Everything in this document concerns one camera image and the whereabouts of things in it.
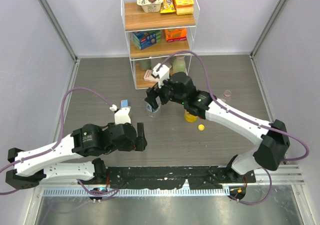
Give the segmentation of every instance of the yellow cup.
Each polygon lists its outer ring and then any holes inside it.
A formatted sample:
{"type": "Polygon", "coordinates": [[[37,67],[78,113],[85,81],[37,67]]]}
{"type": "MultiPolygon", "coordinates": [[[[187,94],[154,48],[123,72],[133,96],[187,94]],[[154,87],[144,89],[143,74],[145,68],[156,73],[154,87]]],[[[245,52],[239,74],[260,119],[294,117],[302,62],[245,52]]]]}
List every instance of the yellow cup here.
{"type": "Polygon", "coordinates": [[[184,110],[184,119],[189,122],[189,123],[194,123],[195,121],[197,121],[197,116],[193,116],[192,114],[190,114],[189,112],[187,112],[187,110],[184,110]]]}

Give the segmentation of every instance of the white metal shelf frame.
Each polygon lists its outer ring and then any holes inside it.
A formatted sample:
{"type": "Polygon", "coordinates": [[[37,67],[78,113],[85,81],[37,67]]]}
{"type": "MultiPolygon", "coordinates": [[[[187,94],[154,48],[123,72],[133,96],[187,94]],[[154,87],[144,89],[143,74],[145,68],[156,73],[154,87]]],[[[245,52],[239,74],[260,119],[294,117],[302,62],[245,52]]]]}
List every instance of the white metal shelf frame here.
{"type": "MultiPolygon", "coordinates": [[[[123,28],[124,28],[124,33],[125,33],[125,40],[126,40],[126,46],[128,49],[128,56],[129,56],[129,61],[130,61],[130,66],[131,66],[131,72],[132,72],[132,77],[134,81],[134,87],[135,89],[145,89],[145,88],[137,88],[137,80],[136,80],[136,61],[138,60],[146,60],[146,59],[156,59],[156,58],[166,58],[169,55],[161,55],[161,56],[149,56],[149,57],[139,57],[139,58],[132,58],[131,57],[131,49],[130,49],[130,43],[131,43],[131,33],[132,32],[139,32],[139,31],[149,31],[149,30],[154,30],[154,28],[150,29],[137,29],[137,30],[130,30],[127,31],[125,29],[126,27],[126,16],[125,16],[125,3],[133,3],[136,2],[137,0],[121,0],[121,17],[122,17],[122,22],[123,22],[123,28]]],[[[189,50],[192,51],[194,49],[194,44],[195,44],[195,39],[196,39],[196,31],[197,31],[197,24],[199,20],[199,15],[200,15],[200,7],[198,4],[197,0],[194,0],[194,5],[193,5],[193,18],[195,21],[195,25],[187,25],[187,26],[168,26],[168,27],[162,27],[158,28],[159,30],[164,30],[164,29],[177,29],[177,28],[187,28],[187,42],[189,45],[189,50]]],[[[188,61],[187,65],[187,74],[190,69],[191,65],[191,54],[185,54],[187,56],[190,56],[190,59],[188,61]]]]}

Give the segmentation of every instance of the white wall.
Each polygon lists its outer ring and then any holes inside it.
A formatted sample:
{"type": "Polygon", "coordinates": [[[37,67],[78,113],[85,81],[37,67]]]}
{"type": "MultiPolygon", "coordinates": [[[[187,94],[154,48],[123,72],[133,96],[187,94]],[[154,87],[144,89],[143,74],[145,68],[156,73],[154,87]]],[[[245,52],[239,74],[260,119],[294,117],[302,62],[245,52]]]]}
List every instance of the white wall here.
{"type": "MultiPolygon", "coordinates": [[[[8,149],[51,143],[73,61],[37,0],[0,0],[0,167],[8,149]]],[[[0,175],[0,191],[13,188],[0,175]]],[[[20,225],[32,190],[0,197],[0,224],[20,225]]]]}
{"type": "MultiPolygon", "coordinates": [[[[289,0],[256,57],[272,113],[310,147],[310,156],[298,164],[317,216],[320,207],[319,8],[320,0],[289,0]]],[[[290,157],[301,156],[303,152],[299,143],[291,141],[290,157]]]]}
{"type": "MultiPolygon", "coordinates": [[[[47,0],[78,56],[127,55],[121,0],[47,0]]],[[[251,52],[278,0],[198,0],[194,50],[251,52]]]]}

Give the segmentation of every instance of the cable connector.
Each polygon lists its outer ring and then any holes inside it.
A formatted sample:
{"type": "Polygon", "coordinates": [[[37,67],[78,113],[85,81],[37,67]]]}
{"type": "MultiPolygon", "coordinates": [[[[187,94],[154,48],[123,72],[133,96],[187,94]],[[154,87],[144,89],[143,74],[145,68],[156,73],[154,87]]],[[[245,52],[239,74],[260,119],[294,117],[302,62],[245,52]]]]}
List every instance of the cable connector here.
{"type": "Polygon", "coordinates": [[[115,105],[115,104],[113,104],[111,107],[110,107],[110,110],[112,111],[112,112],[115,112],[115,111],[117,111],[117,106],[115,105]]]}

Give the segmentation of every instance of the yellow bottle cap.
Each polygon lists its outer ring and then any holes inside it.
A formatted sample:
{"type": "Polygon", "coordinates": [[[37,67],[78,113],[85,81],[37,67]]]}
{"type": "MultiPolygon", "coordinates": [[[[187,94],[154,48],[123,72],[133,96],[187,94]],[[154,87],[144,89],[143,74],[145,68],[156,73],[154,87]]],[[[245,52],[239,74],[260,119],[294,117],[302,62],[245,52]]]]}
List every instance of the yellow bottle cap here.
{"type": "Polygon", "coordinates": [[[203,125],[203,124],[200,124],[200,125],[198,126],[198,129],[199,129],[200,131],[203,131],[203,130],[205,130],[205,125],[203,125]]]}

